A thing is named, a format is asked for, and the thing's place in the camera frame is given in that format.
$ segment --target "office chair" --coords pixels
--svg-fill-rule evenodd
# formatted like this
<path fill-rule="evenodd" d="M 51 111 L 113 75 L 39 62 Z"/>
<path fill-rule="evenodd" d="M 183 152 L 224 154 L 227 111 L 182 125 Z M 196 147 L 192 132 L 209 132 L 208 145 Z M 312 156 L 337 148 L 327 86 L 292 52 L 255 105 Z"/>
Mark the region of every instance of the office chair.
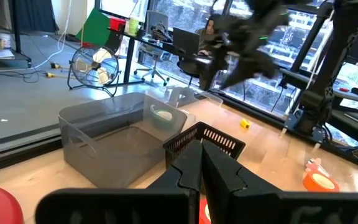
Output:
<path fill-rule="evenodd" d="M 154 11 L 147 11 L 146 15 L 146 34 L 151 36 L 151 27 L 161 22 L 165 27 L 168 27 L 168 16 Z M 142 80 L 144 80 L 147 75 L 151 75 L 154 78 L 154 75 L 157 75 L 164 81 L 164 86 L 167 85 L 167 81 L 169 78 L 164 79 L 161 72 L 157 68 L 157 62 L 164 62 L 170 60 L 172 55 L 168 52 L 164 52 L 163 50 L 156 49 L 150 45 L 142 44 L 139 47 L 139 51 L 153 57 L 154 65 L 152 68 L 138 68 L 134 71 L 134 75 L 137 75 L 138 71 L 145 71 L 147 72 L 142 76 Z"/>

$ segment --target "green board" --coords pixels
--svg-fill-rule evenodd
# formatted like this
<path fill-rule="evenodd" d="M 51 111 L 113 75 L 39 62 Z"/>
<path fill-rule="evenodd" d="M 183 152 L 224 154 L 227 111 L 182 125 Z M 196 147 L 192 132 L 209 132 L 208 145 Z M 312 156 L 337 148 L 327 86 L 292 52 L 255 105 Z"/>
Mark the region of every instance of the green board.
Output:
<path fill-rule="evenodd" d="M 84 42 L 94 45 L 104 45 L 110 35 L 107 29 L 110 26 L 110 19 L 97 9 L 93 9 L 84 25 Z M 75 36 L 81 40 L 82 29 Z"/>

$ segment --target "desk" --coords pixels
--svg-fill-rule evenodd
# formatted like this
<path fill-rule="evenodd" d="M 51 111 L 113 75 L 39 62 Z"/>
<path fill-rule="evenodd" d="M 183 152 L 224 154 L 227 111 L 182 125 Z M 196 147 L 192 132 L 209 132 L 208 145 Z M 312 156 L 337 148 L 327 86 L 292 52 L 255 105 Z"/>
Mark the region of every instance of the desk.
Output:
<path fill-rule="evenodd" d="M 124 83 L 129 82 L 129 76 L 130 76 L 130 73 L 131 73 L 132 58 L 134 56 L 135 40 L 139 41 L 139 42 L 141 42 L 143 44 L 150 45 L 153 48 L 160 49 L 160 50 L 166 51 L 168 53 L 171 53 L 173 55 L 178 55 L 180 57 L 183 57 L 183 55 L 181 55 L 181 53 L 179 53 L 179 51 L 174 49 L 173 45 L 171 45 L 171 47 L 163 47 L 163 46 L 155 44 L 155 43 L 150 43 L 148 41 L 148 39 L 145 38 L 145 37 L 139 38 L 137 36 L 133 36 L 133 35 L 127 34 L 125 32 L 117 31 L 117 30 L 114 30 L 114 29 L 111 29 L 111 28 L 108 28 L 108 29 L 111 32 L 115 32 L 117 34 L 129 37 L 127 59 L 126 59 L 127 61 L 126 61 L 126 64 L 125 64 L 125 72 L 124 72 Z M 205 57 L 197 57 L 197 56 L 195 56 L 194 60 L 196 60 L 199 63 L 210 63 L 210 61 L 211 61 L 211 60 L 206 59 Z"/>
<path fill-rule="evenodd" d="M 208 106 L 197 103 L 186 110 L 196 111 L 197 116 L 207 116 Z M 247 145 L 238 161 L 246 168 L 282 190 L 301 190 L 305 158 L 320 157 L 323 167 L 333 176 L 342 192 L 358 192 L 358 167 L 324 150 L 312 152 L 310 146 L 290 136 L 279 138 L 280 131 L 232 108 L 223 106 L 215 111 L 220 119 L 213 123 Z M 240 126 L 242 118 L 252 125 L 246 130 Z M 144 188 L 165 170 L 161 162 L 139 180 L 132 188 Z M 68 187 L 94 187 L 81 174 L 63 160 L 63 151 L 58 150 L 0 170 L 0 187 L 19 201 L 25 224 L 34 223 L 34 211 L 39 200 L 53 190 Z"/>

